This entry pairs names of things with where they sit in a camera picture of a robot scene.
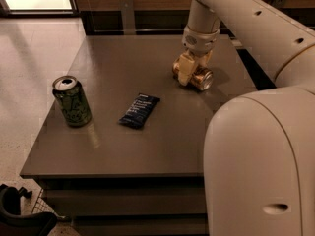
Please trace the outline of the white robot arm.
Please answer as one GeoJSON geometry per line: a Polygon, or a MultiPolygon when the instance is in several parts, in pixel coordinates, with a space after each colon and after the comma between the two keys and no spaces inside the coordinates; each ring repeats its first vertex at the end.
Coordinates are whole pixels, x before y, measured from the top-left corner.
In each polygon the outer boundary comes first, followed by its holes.
{"type": "Polygon", "coordinates": [[[313,30],[261,0],[194,2],[194,28],[217,14],[275,84],[229,101],[210,122],[210,236],[315,236],[313,30]]]}

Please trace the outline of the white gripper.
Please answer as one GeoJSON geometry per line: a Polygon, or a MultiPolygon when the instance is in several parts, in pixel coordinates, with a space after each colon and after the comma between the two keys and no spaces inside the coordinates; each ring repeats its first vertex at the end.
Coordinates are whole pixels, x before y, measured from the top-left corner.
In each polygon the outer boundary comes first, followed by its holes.
{"type": "Polygon", "coordinates": [[[179,56],[178,60],[178,81],[183,86],[187,86],[195,72],[197,65],[207,67],[212,57],[211,51],[216,43],[218,29],[211,33],[200,33],[193,31],[188,26],[185,27],[182,44],[188,49],[179,56]],[[194,55],[201,56],[199,61],[194,55]]]}

